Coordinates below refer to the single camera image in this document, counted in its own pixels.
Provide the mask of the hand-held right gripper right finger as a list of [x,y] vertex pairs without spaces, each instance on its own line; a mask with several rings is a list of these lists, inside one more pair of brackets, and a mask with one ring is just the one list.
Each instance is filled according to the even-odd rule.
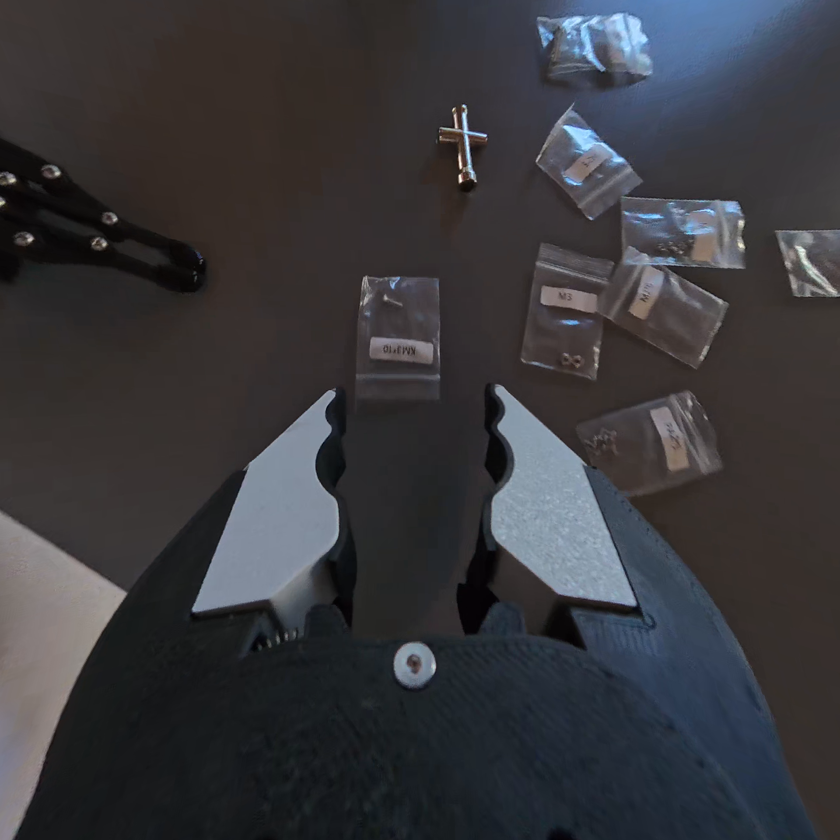
[[501,385],[485,391],[485,469],[476,548],[458,617],[477,634],[500,603],[534,635],[573,636],[575,608],[618,615],[638,600],[584,461]]

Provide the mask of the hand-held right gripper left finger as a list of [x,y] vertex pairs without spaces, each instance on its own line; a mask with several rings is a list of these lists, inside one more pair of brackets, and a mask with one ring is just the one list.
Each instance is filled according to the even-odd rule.
[[299,636],[315,606],[351,608],[356,580],[345,470],[346,396],[327,390],[246,466],[192,606],[196,618],[263,612]]

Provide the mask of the clear bag with single screw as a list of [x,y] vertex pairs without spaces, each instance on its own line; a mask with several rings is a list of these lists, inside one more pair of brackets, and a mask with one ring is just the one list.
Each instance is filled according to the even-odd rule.
[[438,278],[364,276],[355,404],[437,401],[442,381],[440,333]]

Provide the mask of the dark grey desk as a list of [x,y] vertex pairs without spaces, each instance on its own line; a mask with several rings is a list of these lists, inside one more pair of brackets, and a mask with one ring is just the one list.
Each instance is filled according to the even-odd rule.
[[[437,142],[465,103],[477,185]],[[701,367],[607,324],[596,382],[520,362],[542,242],[618,260],[535,160],[571,105],[641,196],[735,200],[745,269]],[[112,269],[2,283],[2,510],[127,589],[330,387],[363,276],[440,281],[437,402],[352,411],[353,630],[460,630],[487,492],[483,391],[575,427],[692,391],[722,472],[636,499],[721,609],[820,838],[838,838],[838,300],[777,229],[838,228],[838,2],[2,2],[2,136],[197,248],[170,293]]]

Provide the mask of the scattered small clear parts bags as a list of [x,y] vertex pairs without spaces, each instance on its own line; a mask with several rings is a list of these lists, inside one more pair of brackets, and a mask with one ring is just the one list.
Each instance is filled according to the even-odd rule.
[[[692,369],[706,359],[728,303],[676,268],[742,270],[745,217],[736,201],[630,196],[642,179],[570,106],[535,161],[589,220],[621,208],[622,257],[594,259],[542,244],[521,361],[596,378],[603,322]],[[722,468],[711,423],[690,392],[582,422],[591,465],[627,497],[679,487]]]

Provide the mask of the person's white t-shirt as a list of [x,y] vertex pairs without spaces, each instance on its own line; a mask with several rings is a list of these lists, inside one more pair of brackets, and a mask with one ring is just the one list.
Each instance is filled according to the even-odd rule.
[[60,715],[125,590],[1,513],[1,838],[15,837]]

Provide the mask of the metal cross wrench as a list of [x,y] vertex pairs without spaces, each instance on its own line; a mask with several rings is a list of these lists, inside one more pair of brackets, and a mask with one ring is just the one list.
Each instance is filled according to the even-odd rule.
[[452,118],[453,125],[441,126],[437,129],[437,142],[456,147],[458,188],[464,193],[469,193],[477,185],[473,150],[485,147],[488,135],[470,128],[469,110],[465,103],[452,109]]

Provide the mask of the black metal bracket assembly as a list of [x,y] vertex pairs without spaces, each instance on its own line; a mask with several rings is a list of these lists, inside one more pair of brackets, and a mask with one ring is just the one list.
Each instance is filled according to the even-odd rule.
[[109,267],[169,291],[194,293],[206,261],[192,246],[133,224],[67,170],[1,139],[1,278],[24,263]]

